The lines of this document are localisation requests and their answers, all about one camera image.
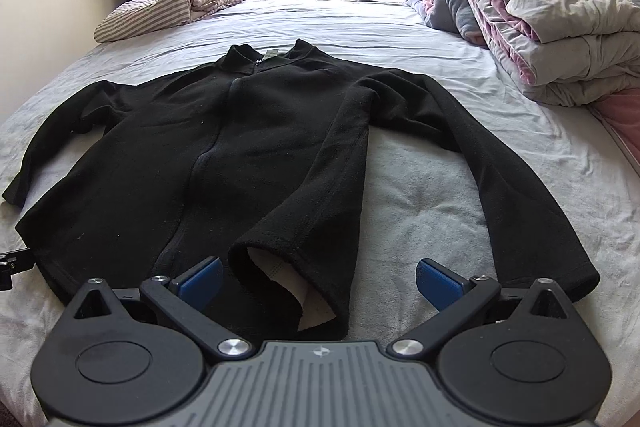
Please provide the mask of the black zip jacket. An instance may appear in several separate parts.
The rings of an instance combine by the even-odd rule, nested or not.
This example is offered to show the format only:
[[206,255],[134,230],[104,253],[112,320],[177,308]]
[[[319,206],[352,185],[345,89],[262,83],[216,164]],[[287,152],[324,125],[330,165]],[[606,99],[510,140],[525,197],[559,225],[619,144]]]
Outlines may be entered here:
[[341,339],[371,127],[465,158],[502,285],[550,277],[573,300],[598,286],[547,187],[434,79],[305,41],[89,84],[44,121],[3,197],[24,209],[17,232],[62,301],[90,277],[134,287],[216,256],[214,321],[251,340]]

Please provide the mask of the pink pillow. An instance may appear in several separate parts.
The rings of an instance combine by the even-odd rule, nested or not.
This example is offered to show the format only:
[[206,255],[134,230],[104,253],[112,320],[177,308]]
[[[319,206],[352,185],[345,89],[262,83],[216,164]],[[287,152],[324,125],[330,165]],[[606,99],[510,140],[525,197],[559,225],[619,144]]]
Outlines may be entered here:
[[636,173],[640,170],[640,92],[613,93],[590,106]]

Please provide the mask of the beige pink folded quilt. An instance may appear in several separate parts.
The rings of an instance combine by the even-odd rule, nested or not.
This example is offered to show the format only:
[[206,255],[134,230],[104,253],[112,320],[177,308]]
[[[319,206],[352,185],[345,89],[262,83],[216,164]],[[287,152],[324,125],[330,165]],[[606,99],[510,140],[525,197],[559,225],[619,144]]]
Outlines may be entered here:
[[468,0],[488,48],[536,102],[587,105],[639,84],[631,0]]

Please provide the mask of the striped folded blanket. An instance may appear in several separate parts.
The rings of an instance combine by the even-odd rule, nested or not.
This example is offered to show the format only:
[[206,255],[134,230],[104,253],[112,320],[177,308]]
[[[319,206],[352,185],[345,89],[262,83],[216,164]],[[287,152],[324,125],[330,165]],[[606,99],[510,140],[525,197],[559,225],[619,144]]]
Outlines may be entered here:
[[243,0],[130,0],[96,26],[97,43],[126,40],[150,32],[206,20]]

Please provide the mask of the grey blue folded blanket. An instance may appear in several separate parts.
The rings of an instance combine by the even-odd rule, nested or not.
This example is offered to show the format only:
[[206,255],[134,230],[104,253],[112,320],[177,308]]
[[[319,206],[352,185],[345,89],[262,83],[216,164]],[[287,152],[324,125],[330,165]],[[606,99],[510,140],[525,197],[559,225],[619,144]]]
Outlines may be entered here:
[[486,42],[468,0],[405,0],[426,27],[451,32],[474,46]]

